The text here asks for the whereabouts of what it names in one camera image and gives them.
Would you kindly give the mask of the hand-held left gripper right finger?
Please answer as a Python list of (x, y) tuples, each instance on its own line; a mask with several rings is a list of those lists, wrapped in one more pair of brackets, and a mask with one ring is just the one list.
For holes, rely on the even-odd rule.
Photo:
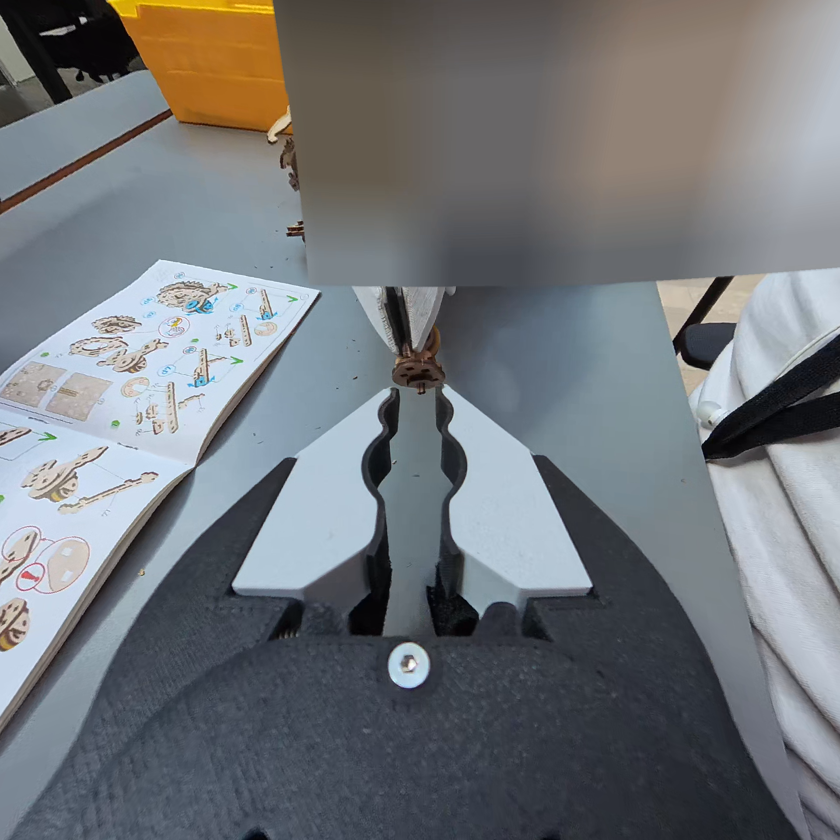
[(436, 392), (444, 499), (434, 593), (482, 616), (495, 603), (588, 595), (592, 581), (536, 458), (453, 388)]

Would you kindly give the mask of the open instruction booklet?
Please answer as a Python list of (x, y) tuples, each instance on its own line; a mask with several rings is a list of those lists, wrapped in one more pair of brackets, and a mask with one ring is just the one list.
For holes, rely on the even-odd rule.
[(161, 259), (2, 373), (2, 728), (320, 295)]

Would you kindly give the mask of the black office chair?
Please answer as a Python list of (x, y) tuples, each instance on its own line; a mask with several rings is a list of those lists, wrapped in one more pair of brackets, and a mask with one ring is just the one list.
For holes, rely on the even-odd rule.
[(692, 368), (709, 371), (732, 341), (735, 322), (706, 322), (705, 318), (733, 279), (734, 276), (716, 277), (673, 338), (675, 355)]
[(125, 76), (140, 57), (121, 17), (104, 1), (2, 1), (1, 16), (50, 100), (72, 95), (60, 69), (96, 82)]

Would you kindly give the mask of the grey side desk brown edge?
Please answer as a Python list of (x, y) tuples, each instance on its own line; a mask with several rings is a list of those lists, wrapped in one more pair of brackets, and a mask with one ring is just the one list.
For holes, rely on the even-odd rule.
[(1, 196), (8, 199), (106, 143), (167, 111), (147, 70), (1, 129)]

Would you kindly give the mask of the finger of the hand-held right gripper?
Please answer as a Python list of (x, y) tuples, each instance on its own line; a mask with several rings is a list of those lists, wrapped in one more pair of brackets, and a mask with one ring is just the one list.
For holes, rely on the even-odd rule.
[(376, 334), (392, 354), (403, 349), (403, 323), (388, 287), (353, 287), (353, 293)]
[(403, 287), (402, 298), (407, 316), (408, 339), (412, 351), (424, 349), (445, 296), (457, 287)]

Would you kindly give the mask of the white shirt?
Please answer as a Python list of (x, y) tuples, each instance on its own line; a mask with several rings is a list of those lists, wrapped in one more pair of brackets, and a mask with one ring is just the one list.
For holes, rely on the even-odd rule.
[(767, 275), (689, 397), (812, 838), (839, 834), (839, 270)]

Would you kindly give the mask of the yellow plastic bin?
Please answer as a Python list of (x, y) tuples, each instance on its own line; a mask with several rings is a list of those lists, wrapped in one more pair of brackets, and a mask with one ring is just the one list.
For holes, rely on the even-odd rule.
[(287, 111), (271, 1), (111, 1), (175, 118), (262, 133)]

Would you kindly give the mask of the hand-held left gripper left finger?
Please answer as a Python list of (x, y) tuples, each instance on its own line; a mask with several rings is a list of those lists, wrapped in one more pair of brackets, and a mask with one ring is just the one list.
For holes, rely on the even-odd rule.
[(237, 595), (328, 604), (349, 615), (387, 591), (384, 501), (400, 393), (386, 388), (298, 452), (233, 580)]

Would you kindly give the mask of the wooden gear axle assembly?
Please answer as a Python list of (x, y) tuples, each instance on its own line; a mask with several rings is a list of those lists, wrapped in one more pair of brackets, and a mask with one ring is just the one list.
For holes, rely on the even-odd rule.
[(421, 350), (412, 350), (409, 342), (404, 342), (396, 356), (392, 379), (395, 384), (416, 389), (420, 395), (443, 385), (446, 376), (436, 360), (440, 347), (440, 335), (434, 325)]

